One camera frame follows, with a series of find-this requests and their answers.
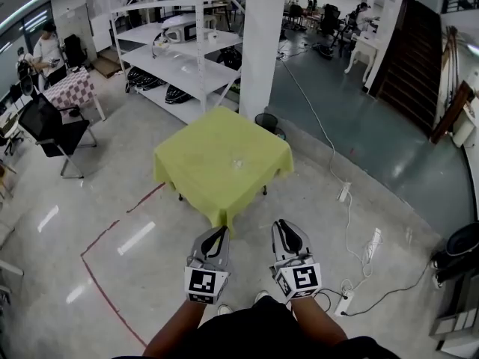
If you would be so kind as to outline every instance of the pink and white checkered tablecloth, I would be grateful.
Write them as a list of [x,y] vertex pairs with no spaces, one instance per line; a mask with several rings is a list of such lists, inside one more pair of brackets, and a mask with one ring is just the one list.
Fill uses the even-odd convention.
[[45,97],[56,107],[78,105],[94,98],[95,87],[87,70],[82,67],[77,73],[71,73],[43,92]]

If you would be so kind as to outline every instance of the black hair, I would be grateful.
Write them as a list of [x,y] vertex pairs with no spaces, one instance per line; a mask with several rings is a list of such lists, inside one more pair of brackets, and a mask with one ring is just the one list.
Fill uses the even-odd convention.
[[45,32],[53,33],[56,31],[56,29],[57,27],[55,27],[55,24],[53,24],[51,21],[48,21],[43,25],[43,30]]

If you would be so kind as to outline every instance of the yellow-green tablecloth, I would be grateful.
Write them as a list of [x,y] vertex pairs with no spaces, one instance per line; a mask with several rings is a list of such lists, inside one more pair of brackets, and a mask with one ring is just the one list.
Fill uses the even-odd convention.
[[275,176],[293,171],[290,146],[231,110],[218,107],[155,149],[153,177],[227,225]]

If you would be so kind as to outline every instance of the power strip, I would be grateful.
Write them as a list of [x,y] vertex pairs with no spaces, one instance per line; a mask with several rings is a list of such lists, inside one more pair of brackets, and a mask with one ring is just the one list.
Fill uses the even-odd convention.
[[347,312],[347,308],[350,306],[350,303],[353,300],[353,297],[354,297],[354,292],[353,291],[349,291],[349,290],[343,291],[343,296],[339,300],[338,305],[337,305],[336,310],[335,310],[335,315],[336,316],[339,316],[339,317],[344,316],[341,313],[342,312]]

